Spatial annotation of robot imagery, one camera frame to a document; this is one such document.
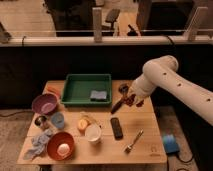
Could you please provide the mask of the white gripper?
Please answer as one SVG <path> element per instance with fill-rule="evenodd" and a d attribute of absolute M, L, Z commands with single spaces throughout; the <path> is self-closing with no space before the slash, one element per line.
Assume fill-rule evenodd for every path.
<path fill-rule="evenodd" d="M 129 88 L 129 95 L 135 94 L 135 100 L 141 101 L 149 97 L 153 91 L 153 83 L 151 83 L 146 77 L 138 77 L 132 82 Z"/>

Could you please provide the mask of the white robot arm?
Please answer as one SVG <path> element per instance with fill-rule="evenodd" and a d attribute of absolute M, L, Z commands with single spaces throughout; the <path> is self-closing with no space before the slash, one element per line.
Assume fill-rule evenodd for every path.
<path fill-rule="evenodd" d="M 160 87 L 213 126 L 213 92 L 179 76 L 178 67 L 177 59 L 171 55 L 147 61 L 142 74 L 130 86 L 129 95 L 136 95 L 133 103 L 138 104 Z"/>

